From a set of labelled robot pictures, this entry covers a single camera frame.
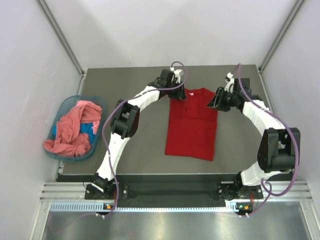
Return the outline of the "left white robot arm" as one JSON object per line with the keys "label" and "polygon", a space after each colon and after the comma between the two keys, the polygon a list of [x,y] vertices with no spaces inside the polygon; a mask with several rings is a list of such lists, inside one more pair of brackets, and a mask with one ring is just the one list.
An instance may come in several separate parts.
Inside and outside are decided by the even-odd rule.
{"label": "left white robot arm", "polygon": [[122,152],[138,130],[140,113],[150,104],[164,96],[185,100],[182,69],[163,69],[160,76],[150,82],[141,92],[132,98],[120,99],[105,123],[110,123],[110,140],[104,159],[96,172],[92,185],[102,198],[109,198],[114,191],[113,181]]}

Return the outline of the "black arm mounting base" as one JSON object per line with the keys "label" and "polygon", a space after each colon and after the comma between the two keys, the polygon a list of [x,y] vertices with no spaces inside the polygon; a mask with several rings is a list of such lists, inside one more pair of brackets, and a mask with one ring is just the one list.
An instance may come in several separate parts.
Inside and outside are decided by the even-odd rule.
{"label": "black arm mounting base", "polygon": [[263,199],[261,187],[237,192],[236,174],[119,174],[106,192],[91,184],[86,200],[117,200],[118,207],[221,207]]}

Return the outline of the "red t shirt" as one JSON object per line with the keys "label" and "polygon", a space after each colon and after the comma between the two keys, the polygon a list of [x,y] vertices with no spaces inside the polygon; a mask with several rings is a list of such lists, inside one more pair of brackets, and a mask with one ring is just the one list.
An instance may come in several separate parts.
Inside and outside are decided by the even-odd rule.
{"label": "red t shirt", "polygon": [[215,93],[185,89],[186,100],[171,99],[164,154],[214,160],[218,111],[207,107]]}

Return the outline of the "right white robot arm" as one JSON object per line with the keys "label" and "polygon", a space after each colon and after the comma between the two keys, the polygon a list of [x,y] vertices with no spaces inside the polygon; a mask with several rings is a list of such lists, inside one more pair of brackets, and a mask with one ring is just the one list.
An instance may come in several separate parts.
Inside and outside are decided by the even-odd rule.
{"label": "right white robot arm", "polygon": [[217,88],[207,107],[223,112],[237,108],[261,135],[256,162],[234,179],[234,194],[245,198],[270,177],[298,169],[301,133],[283,123],[260,96],[252,94],[248,78],[234,78],[228,73],[225,81],[226,86]]}

